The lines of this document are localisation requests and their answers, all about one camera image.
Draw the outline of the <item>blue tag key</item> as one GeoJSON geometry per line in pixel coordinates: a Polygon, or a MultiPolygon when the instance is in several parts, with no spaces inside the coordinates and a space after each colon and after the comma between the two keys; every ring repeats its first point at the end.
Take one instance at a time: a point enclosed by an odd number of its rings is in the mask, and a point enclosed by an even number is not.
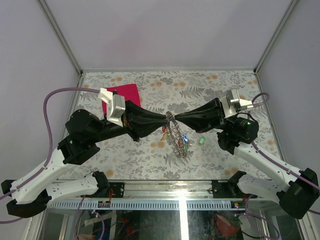
{"type": "Polygon", "coordinates": [[[187,145],[189,143],[188,137],[186,135],[182,136],[183,143],[187,145]]]}
{"type": "Polygon", "coordinates": [[[165,133],[165,132],[167,131],[167,126],[166,126],[166,125],[163,125],[162,128],[161,128],[161,130],[162,130],[163,133],[165,133]]]}

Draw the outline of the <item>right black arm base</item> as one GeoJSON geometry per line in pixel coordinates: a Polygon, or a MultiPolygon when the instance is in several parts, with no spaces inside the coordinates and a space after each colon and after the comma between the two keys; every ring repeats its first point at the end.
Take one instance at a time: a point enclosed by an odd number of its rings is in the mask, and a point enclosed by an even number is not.
{"type": "Polygon", "coordinates": [[[211,187],[207,190],[215,199],[243,199],[251,194],[243,193],[238,187],[240,177],[246,176],[244,171],[237,171],[228,180],[211,180],[211,187]]]}

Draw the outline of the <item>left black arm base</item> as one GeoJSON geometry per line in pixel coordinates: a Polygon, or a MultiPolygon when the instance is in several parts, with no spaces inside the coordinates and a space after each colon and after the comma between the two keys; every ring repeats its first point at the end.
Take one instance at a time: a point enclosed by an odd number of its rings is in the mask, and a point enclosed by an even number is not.
{"type": "Polygon", "coordinates": [[[125,193],[125,183],[124,182],[111,182],[106,190],[103,190],[100,198],[107,199],[122,199],[125,193]]]}

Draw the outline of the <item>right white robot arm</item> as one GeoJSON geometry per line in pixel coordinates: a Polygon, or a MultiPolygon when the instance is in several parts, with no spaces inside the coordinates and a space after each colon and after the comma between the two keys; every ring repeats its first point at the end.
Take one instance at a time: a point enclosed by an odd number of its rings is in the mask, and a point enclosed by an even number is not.
{"type": "Polygon", "coordinates": [[[310,168],[301,170],[275,158],[254,143],[259,123],[246,111],[253,107],[249,100],[225,96],[174,118],[197,133],[219,129],[217,138],[222,150],[268,176],[268,179],[258,179],[245,172],[236,173],[227,188],[231,196],[253,194],[279,204],[288,215],[302,219],[320,197],[318,176],[310,168]]]}

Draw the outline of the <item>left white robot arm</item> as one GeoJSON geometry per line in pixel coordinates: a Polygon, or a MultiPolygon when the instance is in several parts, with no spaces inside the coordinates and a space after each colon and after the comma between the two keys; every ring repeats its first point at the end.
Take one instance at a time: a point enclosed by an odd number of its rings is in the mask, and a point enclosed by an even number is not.
{"type": "Polygon", "coordinates": [[[165,115],[145,110],[129,100],[120,121],[122,125],[117,125],[106,118],[99,119],[87,110],[75,111],[65,124],[68,136],[54,149],[50,160],[45,160],[25,177],[1,183],[2,192],[12,198],[6,204],[8,214],[30,218],[64,199],[106,197],[110,183],[102,171],[78,180],[55,181],[97,154],[100,151],[97,143],[125,134],[138,141],[165,125],[167,119],[165,115]]]}

